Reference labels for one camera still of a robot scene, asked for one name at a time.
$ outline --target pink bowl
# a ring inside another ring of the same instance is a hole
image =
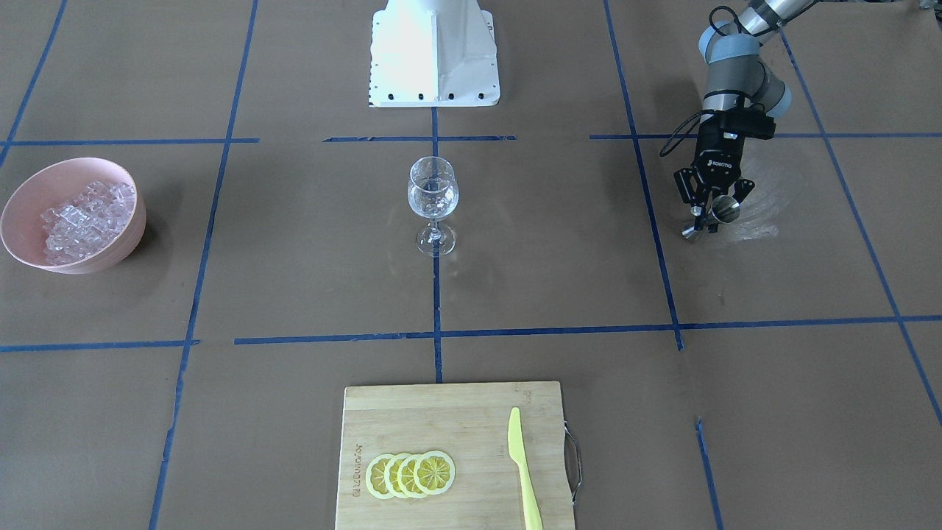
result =
[[[81,192],[88,184],[125,183],[135,191],[134,211],[127,226],[97,254],[67,265],[48,265],[43,252],[46,232],[40,214],[57,207]],[[101,158],[72,158],[53,164],[29,177],[12,196],[0,215],[0,239],[13,257],[26,265],[64,274],[94,273],[125,259],[144,234],[147,221],[138,186],[123,167]]]

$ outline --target lemon slice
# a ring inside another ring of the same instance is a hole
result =
[[[423,457],[425,456],[409,456],[408,458],[402,460],[402,462],[399,464],[399,469],[396,471],[396,478],[399,482],[399,488],[402,489],[402,492],[405,493],[406,497],[411,499],[422,499],[429,495],[428,493],[425,493],[419,489],[418,485],[415,483],[415,467]]]
[[[393,497],[392,492],[386,487],[386,480],[383,475],[386,471],[386,465],[392,457],[393,455],[384,453],[373,458],[369,466],[366,467],[366,490],[377,499],[389,499]]]
[[[402,465],[402,460],[405,460],[409,456],[412,456],[412,453],[399,453],[398,455],[393,455],[389,462],[386,464],[386,469],[382,471],[382,479],[386,485],[386,489],[393,494],[394,497],[399,497],[399,499],[408,499],[409,497],[402,492],[402,488],[399,486],[399,466]]]
[[[442,451],[429,451],[418,459],[413,472],[415,485],[423,493],[441,495],[455,481],[455,461]]]

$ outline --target cutting board handle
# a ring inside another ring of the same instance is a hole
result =
[[[576,496],[579,494],[579,490],[582,488],[582,450],[579,449],[579,442],[576,440],[576,437],[573,435],[573,432],[569,430],[569,422],[566,420],[562,421],[562,428],[566,431],[565,441],[571,442],[573,446],[573,453],[576,456],[576,483],[573,484],[573,480],[569,480],[569,490],[573,492],[573,506],[576,505]],[[564,463],[566,466],[566,477],[571,476],[569,473],[569,459],[565,458]]]

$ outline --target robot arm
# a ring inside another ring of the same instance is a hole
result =
[[[819,1],[752,0],[739,15],[725,6],[710,13],[710,27],[699,42],[709,74],[703,110],[692,118],[701,117],[695,155],[689,167],[674,173],[693,215],[685,237],[704,228],[716,232],[739,217],[739,204],[755,187],[739,167],[745,139],[772,138],[774,119],[791,104],[791,91],[759,57],[760,46]],[[733,20],[715,24],[721,10]],[[661,155],[671,151],[665,146]]]

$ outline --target wooden cutting board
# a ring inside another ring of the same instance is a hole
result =
[[[556,381],[348,387],[344,396],[335,530],[523,530],[519,472],[507,454],[520,407],[533,490],[545,530],[574,530]],[[455,480],[441,495],[377,499],[366,467],[383,453],[445,451]]]

